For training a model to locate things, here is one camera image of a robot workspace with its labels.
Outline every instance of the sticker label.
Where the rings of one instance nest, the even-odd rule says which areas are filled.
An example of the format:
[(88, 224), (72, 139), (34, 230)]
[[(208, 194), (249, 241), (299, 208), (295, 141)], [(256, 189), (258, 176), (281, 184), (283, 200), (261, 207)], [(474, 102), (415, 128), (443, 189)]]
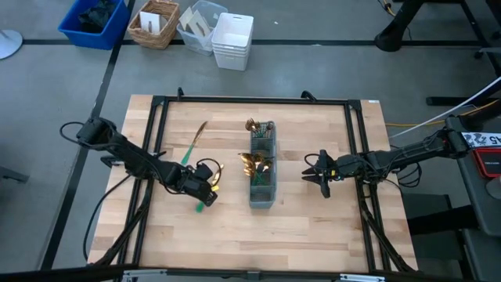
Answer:
[(501, 146), (501, 133), (461, 132), (461, 134), (472, 148)]

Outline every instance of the wooden table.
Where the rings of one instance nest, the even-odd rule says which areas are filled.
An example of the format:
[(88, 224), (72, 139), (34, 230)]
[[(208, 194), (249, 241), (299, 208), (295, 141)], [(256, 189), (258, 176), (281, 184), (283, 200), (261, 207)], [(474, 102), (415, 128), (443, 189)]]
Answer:
[[(132, 96), (128, 106), (122, 133), (138, 146), (151, 99)], [(362, 108), (369, 148), (389, 150), (379, 102), (364, 100)], [(355, 113), (352, 116), (357, 128)], [(278, 187), (276, 202), (269, 210), (253, 210), (248, 204), (249, 179), (237, 155), (249, 151), (249, 132), (244, 128), (248, 118), (276, 123)], [(170, 195), (155, 184), (140, 266), (367, 272), (354, 180), (330, 183), (329, 199), (323, 198), (317, 185), (301, 180), (301, 172), (308, 167), (303, 161), (306, 154), (319, 149), (326, 149), (334, 159), (349, 154), (343, 107), (171, 102), (161, 149), (167, 153), (161, 159), (179, 162), (204, 121), (209, 122), (189, 163), (212, 157), (225, 165), (218, 199), (199, 214), (195, 212), (196, 199)], [(361, 150), (358, 130), (355, 132)], [(156, 134), (153, 130), (150, 148)], [(107, 189), (125, 176), (122, 167), (113, 168)], [(90, 262), (99, 259), (122, 231), (133, 182), (129, 179), (104, 201)], [(386, 182), (378, 187), (385, 233), (399, 254), (417, 269), (400, 192)], [(132, 260), (135, 235), (129, 242), (126, 262)], [(374, 235), (373, 248), (381, 269)]]

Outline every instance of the white cable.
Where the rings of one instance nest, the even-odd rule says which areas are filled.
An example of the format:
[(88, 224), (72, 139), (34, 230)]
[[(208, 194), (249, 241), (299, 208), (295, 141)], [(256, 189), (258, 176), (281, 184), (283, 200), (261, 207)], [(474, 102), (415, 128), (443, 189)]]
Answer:
[(452, 112), (452, 111), (454, 111), (454, 110), (456, 110), (456, 109), (458, 109), (458, 108), (460, 108), (460, 107), (462, 107), (462, 106), (466, 105), (468, 102), (470, 102), (471, 100), (473, 100), (473, 99), (477, 98), (477, 96), (479, 96), (479, 95), (481, 95), (482, 93), (484, 93), (484, 92), (485, 92), (485, 90), (489, 89), (491, 86), (493, 86), (493, 85), (494, 85), (495, 83), (497, 83), (499, 80), (501, 80), (501, 77), (497, 78), (495, 81), (491, 82), (491, 84), (489, 84), (489, 85), (485, 86), (482, 90), (480, 90), (479, 92), (477, 92), (477, 94), (473, 95), (472, 97), (470, 97), (470, 98), (469, 98), (469, 99), (467, 99), (466, 101), (462, 102), (461, 104), (459, 104), (459, 105), (457, 105), (457, 106), (453, 107), (452, 109), (450, 109), (450, 110), (446, 111), (445, 113), (443, 113), (443, 114), (439, 114), (438, 116), (433, 117), (432, 119), (427, 120), (427, 121), (423, 122), (423, 123), (422, 123), (422, 124), (420, 124), (420, 125), (416, 125), (416, 126), (414, 126), (413, 128), (409, 128), (409, 129), (404, 130), (404, 131), (402, 131), (402, 132), (400, 132), (400, 133), (398, 133), (398, 134), (395, 134), (395, 135), (393, 135), (393, 136), (390, 136), (390, 138), (395, 138), (395, 137), (397, 137), (397, 136), (404, 135), (404, 134), (406, 134), (407, 132), (410, 132), (410, 131), (412, 131), (412, 130), (414, 130), (414, 129), (416, 129), (416, 128), (419, 128), (419, 127), (421, 127), (421, 126), (423, 126), (423, 125), (427, 124), (428, 122), (431, 122), (431, 121), (434, 121), (434, 120), (436, 120), (436, 119), (438, 119), (438, 118), (441, 118), (442, 116), (444, 116), (444, 115), (446, 115), (446, 114), (448, 114), (448, 113), (450, 113), (450, 112)]

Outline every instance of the red device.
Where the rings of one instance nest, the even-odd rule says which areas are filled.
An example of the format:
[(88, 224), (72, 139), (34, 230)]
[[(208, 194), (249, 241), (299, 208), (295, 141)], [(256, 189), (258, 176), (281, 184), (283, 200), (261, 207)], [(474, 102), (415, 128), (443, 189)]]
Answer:
[(482, 176), (501, 176), (501, 148), (478, 148), (474, 150), (474, 156)]

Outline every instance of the white stand base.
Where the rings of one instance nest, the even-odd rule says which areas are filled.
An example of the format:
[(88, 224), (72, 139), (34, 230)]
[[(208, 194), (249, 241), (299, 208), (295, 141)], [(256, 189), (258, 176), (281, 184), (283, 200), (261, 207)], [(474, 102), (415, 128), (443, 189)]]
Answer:
[(15, 53), (23, 44), (23, 36), (17, 31), (0, 30), (0, 60)]

